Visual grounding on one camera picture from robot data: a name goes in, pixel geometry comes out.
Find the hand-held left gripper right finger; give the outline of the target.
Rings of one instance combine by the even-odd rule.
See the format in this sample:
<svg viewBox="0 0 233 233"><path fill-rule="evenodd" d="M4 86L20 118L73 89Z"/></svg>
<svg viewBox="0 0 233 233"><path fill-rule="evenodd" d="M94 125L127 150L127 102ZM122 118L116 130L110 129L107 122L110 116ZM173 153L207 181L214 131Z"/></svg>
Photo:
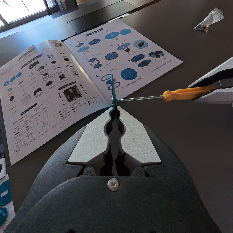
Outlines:
<svg viewBox="0 0 233 233"><path fill-rule="evenodd" d="M122 134L117 156L118 176L130 176L136 167L160 164L161 159L144 125L121 107L118 110L118 129Z"/></svg>

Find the clear plastic bag of screws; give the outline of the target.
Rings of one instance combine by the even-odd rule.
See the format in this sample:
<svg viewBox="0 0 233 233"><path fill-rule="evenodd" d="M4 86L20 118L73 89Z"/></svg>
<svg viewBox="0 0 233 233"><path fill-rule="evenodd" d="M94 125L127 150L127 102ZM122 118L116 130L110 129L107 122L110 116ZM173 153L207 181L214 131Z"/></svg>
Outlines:
<svg viewBox="0 0 233 233"><path fill-rule="evenodd" d="M201 23L196 25L194 29L207 33L210 25L219 22L222 19L224 19L223 12L222 10L216 7L209 13L209 15Z"/></svg>

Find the large window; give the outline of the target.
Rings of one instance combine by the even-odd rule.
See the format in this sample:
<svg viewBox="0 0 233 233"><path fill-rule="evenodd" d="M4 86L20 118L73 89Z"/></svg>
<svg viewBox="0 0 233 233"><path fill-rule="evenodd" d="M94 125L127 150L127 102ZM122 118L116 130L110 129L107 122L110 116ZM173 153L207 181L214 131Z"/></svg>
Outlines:
<svg viewBox="0 0 233 233"><path fill-rule="evenodd" d="M1 0L0 32L49 15L44 0Z"/></svg>

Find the small blue part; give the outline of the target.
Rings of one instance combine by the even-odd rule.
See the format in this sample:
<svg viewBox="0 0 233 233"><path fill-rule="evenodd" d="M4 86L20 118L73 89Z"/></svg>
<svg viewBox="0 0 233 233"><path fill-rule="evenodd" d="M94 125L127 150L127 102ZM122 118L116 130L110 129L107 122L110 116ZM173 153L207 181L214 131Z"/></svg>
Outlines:
<svg viewBox="0 0 233 233"><path fill-rule="evenodd" d="M0 208L0 226L2 226L4 222L6 221L7 215L8 215L7 209L1 207Z"/></svg>

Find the blue round metal plate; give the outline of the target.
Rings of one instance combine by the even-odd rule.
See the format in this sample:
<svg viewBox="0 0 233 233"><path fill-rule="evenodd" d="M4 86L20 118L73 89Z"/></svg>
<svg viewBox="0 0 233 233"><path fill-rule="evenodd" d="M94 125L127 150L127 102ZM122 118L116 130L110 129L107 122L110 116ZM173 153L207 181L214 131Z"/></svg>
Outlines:
<svg viewBox="0 0 233 233"><path fill-rule="evenodd" d="M115 94L115 86L114 86L114 81L113 81L113 77L112 77L112 74L111 74L111 90L112 90L112 104L113 104L113 109L114 109L114 112L115 112L115 119L116 119L116 123L118 123L118 120L119 120L119 110L118 110L118 106L117 106L117 99L116 99L116 94Z"/></svg>

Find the open instruction booklet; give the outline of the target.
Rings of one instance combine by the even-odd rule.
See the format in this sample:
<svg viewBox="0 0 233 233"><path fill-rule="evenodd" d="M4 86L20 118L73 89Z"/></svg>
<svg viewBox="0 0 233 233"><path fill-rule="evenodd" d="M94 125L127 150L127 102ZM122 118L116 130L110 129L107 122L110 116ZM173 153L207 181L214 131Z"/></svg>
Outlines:
<svg viewBox="0 0 233 233"><path fill-rule="evenodd" d="M65 42L32 45L0 68L0 97L13 165L80 119L182 64L115 19Z"/></svg>

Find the orange handled screwdriver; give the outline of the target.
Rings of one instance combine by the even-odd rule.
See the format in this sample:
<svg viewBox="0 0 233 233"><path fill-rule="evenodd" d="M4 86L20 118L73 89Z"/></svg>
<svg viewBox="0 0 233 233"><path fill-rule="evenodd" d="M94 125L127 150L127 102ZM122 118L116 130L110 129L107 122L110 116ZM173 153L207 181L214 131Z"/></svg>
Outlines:
<svg viewBox="0 0 233 233"><path fill-rule="evenodd" d="M135 100L147 100L147 99L157 99L162 98L165 102L169 102L172 100L190 100L215 89L214 86L205 86L205 87L196 87L196 88L187 88L187 89L178 89L175 91L165 91L161 96L149 96L149 97L139 97L139 98L129 98L129 99L121 99L116 102L124 102L124 101L135 101Z"/></svg>

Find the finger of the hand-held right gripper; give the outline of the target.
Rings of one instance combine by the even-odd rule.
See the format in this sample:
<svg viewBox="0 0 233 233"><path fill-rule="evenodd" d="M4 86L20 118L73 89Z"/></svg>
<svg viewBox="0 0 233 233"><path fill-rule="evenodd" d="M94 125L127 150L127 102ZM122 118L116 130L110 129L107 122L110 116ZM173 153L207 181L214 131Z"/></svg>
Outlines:
<svg viewBox="0 0 233 233"><path fill-rule="evenodd" d="M200 97L194 98L195 103L233 104L233 87L213 89Z"/></svg>
<svg viewBox="0 0 233 233"><path fill-rule="evenodd" d="M195 87L204 87L209 86L217 81L230 79L226 83L233 82L233 58L231 57L218 67L214 68L209 73L205 74L192 84L188 86L188 88L195 88Z"/></svg>

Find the blue plate with slots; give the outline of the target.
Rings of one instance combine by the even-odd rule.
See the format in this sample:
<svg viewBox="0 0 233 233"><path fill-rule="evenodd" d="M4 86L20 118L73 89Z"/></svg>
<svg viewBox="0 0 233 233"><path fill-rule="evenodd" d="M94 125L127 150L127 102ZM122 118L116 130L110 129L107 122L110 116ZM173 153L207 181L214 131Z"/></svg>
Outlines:
<svg viewBox="0 0 233 233"><path fill-rule="evenodd" d="M8 204L12 200L9 180L0 185L0 206Z"/></svg>

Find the dark grey desk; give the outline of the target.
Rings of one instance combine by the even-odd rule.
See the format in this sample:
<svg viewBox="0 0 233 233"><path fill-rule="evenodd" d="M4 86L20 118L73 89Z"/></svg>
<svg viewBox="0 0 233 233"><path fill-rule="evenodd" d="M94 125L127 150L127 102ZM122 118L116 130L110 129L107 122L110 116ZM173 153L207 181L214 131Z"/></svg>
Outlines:
<svg viewBox="0 0 233 233"><path fill-rule="evenodd" d="M232 0L162 0L145 4L130 1L138 11L122 21L183 63L131 94L161 95L187 88L191 83L233 56ZM207 33L194 27L218 8L224 19ZM233 108L230 104L194 101L147 100L120 106L148 126L179 156L199 195L223 233L233 231ZM22 205L39 171L50 156L81 127L104 110L72 125L18 163L10 165L2 113L1 132L15 213Z"/></svg>

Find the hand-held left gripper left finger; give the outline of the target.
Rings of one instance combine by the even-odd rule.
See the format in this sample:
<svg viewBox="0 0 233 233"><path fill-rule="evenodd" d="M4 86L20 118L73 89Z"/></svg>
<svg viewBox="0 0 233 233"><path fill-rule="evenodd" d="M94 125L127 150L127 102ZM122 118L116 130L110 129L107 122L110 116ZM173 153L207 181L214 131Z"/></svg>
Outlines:
<svg viewBox="0 0 233 233"><path fill-rule="evenodd" d="M112 131L113 120L114 111L111 107L90 122L74 147L68 162L93 167L99 175L112 176L113 159L108 135Z"/></svg>

